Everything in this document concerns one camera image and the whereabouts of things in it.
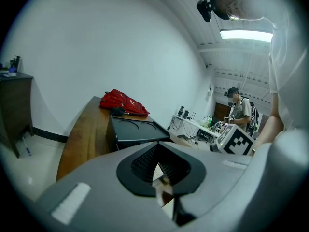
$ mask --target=ceiling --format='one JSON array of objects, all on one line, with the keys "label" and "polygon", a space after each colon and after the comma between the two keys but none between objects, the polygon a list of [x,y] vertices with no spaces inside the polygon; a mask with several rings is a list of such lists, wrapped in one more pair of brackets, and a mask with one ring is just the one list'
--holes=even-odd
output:
[{"label": "ceiling", "polygon": [[238,87],[255,104],[270,108],[268,53],[269,43],[255,40],[223,40],[221,29],[255,29],[272,32],[272,25],[260,21],[224,21],[212,13],[204,21],[196,4],[199,0],[160,0],[186,27],[205,62],[215,69],[215,92]]}]

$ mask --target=black tray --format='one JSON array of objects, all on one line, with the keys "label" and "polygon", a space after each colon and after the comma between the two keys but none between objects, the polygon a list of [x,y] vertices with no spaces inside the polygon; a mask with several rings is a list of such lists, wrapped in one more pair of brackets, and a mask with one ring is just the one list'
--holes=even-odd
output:
[{"label": "black tray", "polygon": [[109,148],[112,151],[170,138],[169,132],[155,121],[149,122],[113,116],[110,116],[106,135]]}]

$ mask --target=glasses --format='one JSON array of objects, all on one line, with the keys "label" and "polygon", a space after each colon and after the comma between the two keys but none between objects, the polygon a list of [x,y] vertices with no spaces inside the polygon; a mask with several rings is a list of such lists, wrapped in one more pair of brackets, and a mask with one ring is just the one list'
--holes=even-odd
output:
[{"label": "glasses", "polygon": [[226,5],[226,14],[230,18],[231,21],[239,20],[239,16],[233,12],[233,9],[230,7],[234,0],[221,0]]}]

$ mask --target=gray shirt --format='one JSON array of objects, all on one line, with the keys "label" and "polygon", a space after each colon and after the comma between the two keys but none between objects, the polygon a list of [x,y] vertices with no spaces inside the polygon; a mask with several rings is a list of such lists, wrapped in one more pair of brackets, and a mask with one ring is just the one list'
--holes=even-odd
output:
[{"label": "gray shirt", "polygon": [[[251,117],[251,106],[248,99],[244,98],[242,104],[240,105],[241,99],[235,104],[234,110],[231,115],[234,115],[234,118],[245,118],[245,116]],[[245,124],[236,124],[244,131],[246,131],[247,123]]]}]

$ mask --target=table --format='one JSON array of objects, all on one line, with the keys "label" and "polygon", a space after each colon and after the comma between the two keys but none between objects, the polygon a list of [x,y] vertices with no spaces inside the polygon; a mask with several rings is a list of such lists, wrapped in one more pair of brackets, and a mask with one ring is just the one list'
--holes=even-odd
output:
[{"label": "table", "polygon": [[33,76],[18,72],[16,77],[0,76],[0,140],[19,152],[15,141],[28,130],[34,135],[30,109],[31,81]]},{"label": "table", "polygon": [[[111,153],[106,141],[106,128],[110,114],[108,110],[99,107],[100,101],[100,97],[94,96],[76,121],[63,149],[56,180],[66,176],[92,158]],[[153,121],[150,116],[124,115],[122,118]],[[189,144],[172,133],[170,133],[170,141],[190,147]]]},{"label": "table", "polygon": [[183,120],[184,122],[187,122],[187,123],[189,123],[189,124],[191,124],[191,125],[194,125],[194,126],[198,127],[199,129],[201,129],[202,131],[204,131],[204,132],[210,134],[210,135],[213,136],[213,137],[218,138],[218,137],[221,136],[220,133],[218,133],[218,132],[213,132],[213,131],[211,131],[211,130],[209,130],[209,129],[207,129],[207,128],[201,126],[201,125],[199,125],[199,124],[196,123],[195,121],[191,121],[191,120],[186,119],[186,118],[183,118],[183,117],[178,117],[177,115],[174,115],[174,114],[173,114],[173,116],[174,116],[175,118],[178,118],[178,119]]}]

